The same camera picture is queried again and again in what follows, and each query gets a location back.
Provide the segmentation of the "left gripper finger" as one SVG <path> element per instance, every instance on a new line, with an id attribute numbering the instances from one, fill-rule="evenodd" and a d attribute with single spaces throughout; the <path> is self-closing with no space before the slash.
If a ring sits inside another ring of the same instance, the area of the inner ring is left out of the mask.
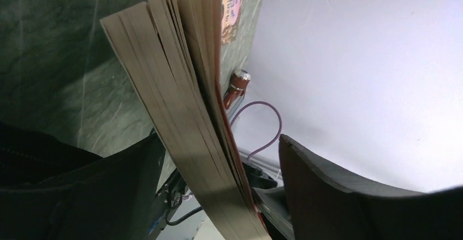
<path id="1" fill-rule="evenodd" d="M 462 239 L 462 187 L 421 193 L 376 182 L 288 135 L 279 158 L 296 239 Z"/>

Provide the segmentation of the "black student backpack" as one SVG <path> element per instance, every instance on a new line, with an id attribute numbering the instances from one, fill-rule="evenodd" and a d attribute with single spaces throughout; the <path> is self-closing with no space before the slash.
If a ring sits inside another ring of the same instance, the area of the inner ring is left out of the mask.
<path id="1" fill-rule="evenodd" d="M 164 156 L 155 134 L 103 158 L 1 124 L 1 239 L 146 239 Z"/>

